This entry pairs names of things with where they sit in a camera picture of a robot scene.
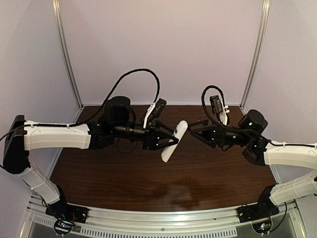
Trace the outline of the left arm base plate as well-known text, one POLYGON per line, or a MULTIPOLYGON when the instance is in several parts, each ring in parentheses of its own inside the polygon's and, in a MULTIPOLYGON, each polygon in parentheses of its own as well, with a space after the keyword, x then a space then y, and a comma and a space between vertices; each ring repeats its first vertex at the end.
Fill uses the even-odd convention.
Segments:
POLYGON ((71 222, 84 224, 86 223, 86 219, 88 217, 88 211, 89 209, 87 207, 68 204, 66 206, 66 210, 62 212, 49 205, 46 208, 45 213, 61 220, 68 220, 71 222))

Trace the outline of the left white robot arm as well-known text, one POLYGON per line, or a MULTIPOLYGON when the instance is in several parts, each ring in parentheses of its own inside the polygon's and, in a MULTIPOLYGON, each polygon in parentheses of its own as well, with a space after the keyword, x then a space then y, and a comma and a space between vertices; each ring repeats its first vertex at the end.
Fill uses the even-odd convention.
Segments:
POLYGON ((52 183, 30 161, 29 152, 43 148, 77 148, 98 150, 114 144, 115 139, 142 142, 144 150, 162 149, 161 158, 167 161, 181 134, 171 129, 157 118, 166 105, 159 99, 152 103, 143 122, 135 120, 130 99, 116 96, 108 100, 104 113, 97 122, 74 124, 47 124, 25 120, 23 115, 14 119, 5 139, 2 168, 18 175, 30 188, 46 202, 54 215, 66 218, 71 212, 62 189, 52 183))

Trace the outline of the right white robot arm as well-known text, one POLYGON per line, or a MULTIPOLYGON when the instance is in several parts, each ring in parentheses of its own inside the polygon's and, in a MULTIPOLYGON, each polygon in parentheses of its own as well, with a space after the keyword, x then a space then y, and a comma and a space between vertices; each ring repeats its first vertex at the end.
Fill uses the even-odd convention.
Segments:
POLYGON ((188 128, 193 137, 211 148, 219 147, 226 151, 235 145, 243 147, 244 158, 253 165, 289 165, 312 170, 289 182, 266 187, 257 201, 261 209, 272 209, 317 192, 317 145, 269 140, 262 136, 267 125, 259 111, 250 110, 237 127, 209 119, 191 123, 188 128))

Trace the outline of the white remote control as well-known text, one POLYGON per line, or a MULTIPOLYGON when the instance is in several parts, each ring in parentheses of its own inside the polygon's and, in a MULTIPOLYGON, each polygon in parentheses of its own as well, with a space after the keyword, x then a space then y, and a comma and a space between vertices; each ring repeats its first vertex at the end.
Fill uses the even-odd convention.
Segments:
POLYGON ((176 142, 172 139, 169 142, 172 142, 172 145, 165 147, 161 153, 161 159, 163 162, 167 163, 170 157, 172 156, 174 150, 178 146, 178 143, 184 136, 185 132, 187 131, 188 123, 185 120, 181 120, 178 125, 176 126, 175 130, 173 131, 172 136, 176 138, 176 142))

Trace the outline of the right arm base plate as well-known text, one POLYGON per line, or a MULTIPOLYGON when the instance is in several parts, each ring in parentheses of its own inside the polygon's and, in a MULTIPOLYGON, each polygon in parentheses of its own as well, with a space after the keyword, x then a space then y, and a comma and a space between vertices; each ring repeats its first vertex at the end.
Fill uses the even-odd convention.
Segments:
POLYGON ((279 208, 266 202, 244 204, 236 209, 240 223, 270 218, 279 213, 279 208))

